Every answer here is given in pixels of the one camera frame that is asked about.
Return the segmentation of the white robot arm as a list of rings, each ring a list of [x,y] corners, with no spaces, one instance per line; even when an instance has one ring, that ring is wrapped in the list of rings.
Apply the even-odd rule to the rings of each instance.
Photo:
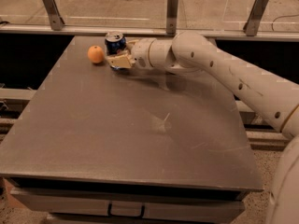
[[[176,75],[203,70],[290,140],[278,162],[265,224],[299,223],[299,88],[219,49],[197,32],[173,38],[128,41],[113,31],[105,37],[107,61],[113,68],[164,70]]]

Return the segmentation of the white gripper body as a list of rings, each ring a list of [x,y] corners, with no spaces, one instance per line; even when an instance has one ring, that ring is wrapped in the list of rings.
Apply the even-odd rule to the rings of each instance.
[[[138,40],[131,49],[131,55],[135,62],[135,67],[140,69],[151,69],[150,47],[155,38],[143,38]]]

